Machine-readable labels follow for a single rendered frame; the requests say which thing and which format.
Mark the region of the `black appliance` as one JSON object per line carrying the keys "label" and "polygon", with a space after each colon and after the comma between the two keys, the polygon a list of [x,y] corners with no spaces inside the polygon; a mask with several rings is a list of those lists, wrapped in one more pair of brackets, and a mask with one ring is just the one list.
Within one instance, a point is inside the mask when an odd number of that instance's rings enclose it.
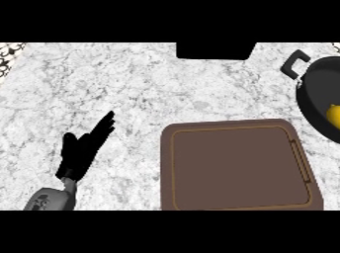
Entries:
{"label": "black appliance", "polygon": [[255,42],[179,42],[176,44],[176,57],[184,59],[246,60],[255,47]]}

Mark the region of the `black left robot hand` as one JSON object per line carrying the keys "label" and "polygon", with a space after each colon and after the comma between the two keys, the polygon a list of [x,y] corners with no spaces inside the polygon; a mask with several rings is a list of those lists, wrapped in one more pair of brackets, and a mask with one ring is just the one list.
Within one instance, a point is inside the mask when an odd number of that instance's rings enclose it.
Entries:
{"label": "black left robot hand", "polygon": [[96,124],[92,132],[88,132],[82,138],[77,138],[71,132],[62,136],[62,161],[57,170],[57,177],[60,179],[82,180],[98,151],[116,129],[114,116],[116,113],[110,112]]}

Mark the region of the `brown tray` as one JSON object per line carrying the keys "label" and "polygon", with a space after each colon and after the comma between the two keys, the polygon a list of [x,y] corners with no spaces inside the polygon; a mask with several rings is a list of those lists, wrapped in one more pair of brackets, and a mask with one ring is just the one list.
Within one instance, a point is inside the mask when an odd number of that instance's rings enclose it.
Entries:
{"label": "brown tray", "polygon": [[324,199],[289,121],[172,124],[162,136],[166,211],[321,211]]}

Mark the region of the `black pot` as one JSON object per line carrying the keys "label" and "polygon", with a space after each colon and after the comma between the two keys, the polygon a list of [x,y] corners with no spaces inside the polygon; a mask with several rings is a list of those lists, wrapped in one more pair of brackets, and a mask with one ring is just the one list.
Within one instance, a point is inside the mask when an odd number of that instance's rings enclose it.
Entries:
{"label": "black pot", "polygon": [[340,129],[327,120],[332,105],[340,105],[340,56],[315,60],[303,75],[293,70],[298,60],[308,62],[309,55],[299,49],[289,57],[281,72],[299,82],[296,100],[301,111],[318,132],[340,144]]}

